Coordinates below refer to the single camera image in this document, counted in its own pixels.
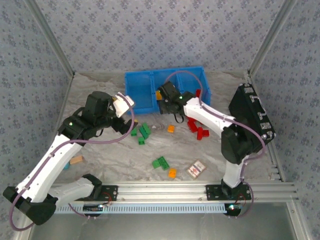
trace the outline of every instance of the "patterned wall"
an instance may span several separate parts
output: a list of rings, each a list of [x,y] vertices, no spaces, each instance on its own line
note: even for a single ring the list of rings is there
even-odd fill
[[[37,0],[73,70],[247,69],[284,0]]]
[[[295,181],[320,240],[320,2],[298,1],[254,77],[278,133],[288,181]]]
[[[53,137],[68,78],[23,1],[0,4],[0,239],[11,239],[2,192],[35,167]]]

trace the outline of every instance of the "green block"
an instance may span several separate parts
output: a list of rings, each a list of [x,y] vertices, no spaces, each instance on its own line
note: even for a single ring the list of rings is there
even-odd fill
[[[139,131],[142,134],[144,139],[147,139],[149,137],[149,134],[146,132],[143,126],[139,128]]]
[[[145,139],[143,136],[138,138],[139,145],[145,145]]]
[[[137,128],[135,127],[132,131],[131,131],[131,136],[134,137],[134,136],[137,136],[138,134],[138,131],[137,131]]]
[[[145,132],[150,135],[151,134],[151,131],[150,131],[150,128],[148,127],[148,125],[144,122],[142,123],[142,127],[144,128]]]
[[[170,168],[169,164],[167,163],[167,161],[163,156],[159,157],[157,160],[159,161],[163,170],[167,170],[168,168]]]
[[[154,161],[152,162],[152,166],[153,166],[154,169],[157,169],[158,167],[161,166],[161,165],[160,165],[160,162],[158,161],[158,159],[157,159],[157,160],[154,160]]]

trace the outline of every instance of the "purple cable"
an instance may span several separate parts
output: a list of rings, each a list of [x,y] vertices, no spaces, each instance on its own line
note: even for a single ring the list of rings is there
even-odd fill
[[[260,137],[260,135],[259,135],[256,131],[254,131],[252,128],[248,127],[247,125],[245,125],[245,124],[243,124],[243,123],[240,123],[240,122],[237,122],[237,121],[228,119],[228,118],[224,118],[223,116],[220,116],[220,115],[216,114],[215,112],[210,111],[210,110],[207,109],[204,105],[202,105],[202,100],[201,100],[201,98],[202,98],[202,94],[203,94],[203,91],[204,91],[204,87],[202,86],[202,83],[201,83],[201,81],[199,80],[199,78],[198,78],[195,74],[193,74],[192,72],[186,71],[186,70],[175,71],[175,72],[171,73],[171,74],[165,79],[164,82],[166,83],[167,81],[169,81],[169,79],[170,79],[172,76],[174,76],[174,75],[176,75],[176,74],[179,74],[179,73],[189,74],[189,75],[193,76],[193,77],[197,80],[197,82],[199,83],[200,88],[201,88],[200,95],[199,95],[199,104],[200,104],[200,106],[203,108],[203,110],[205,110],[207,113],[215,116],[216,118],[219,118],[219,119],[221,119],[221,120],[223,120],[223,121],[226,121],[226,122],[229,122],[229,123],[232,123],[232,124],[236,124],[236,125],[244,128],[244,129],[250,131],[252,134],[254,134],[254,135],[258,138],[258,140],[259,140],[259,141],[261,142],[261,144],[262,144],[262,152],[261,152],[260,154],[258,154],[258,155],[256,155],[256,156],[249,157],[249,158],[243,160],[243,165],[242,165],[241,172],[240,172],[240,180],[241,180],[241,182],[243,182],[244,184],[246,184],[246,185],[249,187],[250,192],[251,192],[251,205],[250,205],[250,207],[248,208],[248,210],[247,210],[245,213],[243,213],[242,215],[238,216],[237,218],[244,217],[244,216],[246,216],[246,215],[250,212],[250,210],[251,210],[251,208],[252,208],[252,206],[253,206],[253,204],[254,204],[254,192],[253,192],[253,190],[252,190],[252,187],[250,186],[250,184],[249,184],[248,182],[246,182],[246,181],[244,180],[244,177],[243,177],[244,171],[245,171],[245,167],[246,167],[246,165],[248,164],[248,161],[251,161],[251,160],[254,160],[254,159],[258,159],[258,158],[260,158],[262,155],[265,154],[265,152],[266,152],[266,144],[265,144],[265,142],[263,141],[263,139]]]
[[[39,173],[41,172],[41,170],[45,167],[45,165],[47,164],[47,162],[51,159],[52,156],[55,155],[55,153],[62,148],[63,146],[67,145],[67,144],[73,144],[73,143],[82,143],[82,144],[113,144],[113,143],[117,143],[119,141],[121,141],[122,139],[124,139],[125,137],[127,137],[130,132],[132,131],[132,129],[134,128],[134,124],[135,124],[135,113],[134,110],[132,108],[132,106],[130,105],[130,103],[128,102],[128,100],[126,99],[125,96],[123,96],[122,94],[117,93],[116,95],[118,95],[119,97],[121,97],[125,103],[128,105],[130,113],[131,113],[131,125],[129,130],[122,135],[121,137],[114,139],[114,140],[109,140],[109,141],[93,141],[93,140],[80,140],[80,139],[75,139],[75,140],[69,140],[69,141],[65,141],[63,143],[61,143],[59,146],[57,146],[51,153],[50,155],[45,159],[45,161],[42,163],[42,165],[38,168],[38,170],[35,172],[35,174],[30,178],[29,182],[24,186],[24,188],[21,190],[21,192],[15,197],[15,199],[13,200],[11,207],[10,207],[10,211],[9,211],[9,223],[12,227],[13,230],[18,231],[18,232],[22,232],[25,231],[29,228],[31,228],[34,223],[31,223],[29,226],[26,226],[24,228],[18,228],[15,226],[14,222],[13,222],[13,213],[14,213],[14,209],[15,209],[15,205],[18,202],[18,199],[25,193],[26,189],[28,189],[30,187],[30,185],[33,183],[33,181],[36,179],[36,177],[39,175]]]

